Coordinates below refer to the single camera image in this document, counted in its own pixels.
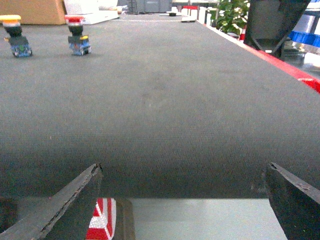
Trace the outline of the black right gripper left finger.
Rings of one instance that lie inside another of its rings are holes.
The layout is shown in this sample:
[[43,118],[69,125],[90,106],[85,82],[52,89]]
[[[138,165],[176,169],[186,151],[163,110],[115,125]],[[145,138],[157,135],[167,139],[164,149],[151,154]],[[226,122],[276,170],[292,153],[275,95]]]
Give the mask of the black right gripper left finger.
[[50,199],[0,234],[2,240],[84,240],[100,193],[102,168],[95,163]]

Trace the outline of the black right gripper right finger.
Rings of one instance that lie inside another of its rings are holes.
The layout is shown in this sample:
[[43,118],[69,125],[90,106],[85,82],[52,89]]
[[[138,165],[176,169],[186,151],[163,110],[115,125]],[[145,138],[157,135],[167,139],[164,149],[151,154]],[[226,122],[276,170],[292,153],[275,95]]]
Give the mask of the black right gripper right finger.
[[320,238],[320,190],[280,165],[266,165],[269,204],[288,240]]

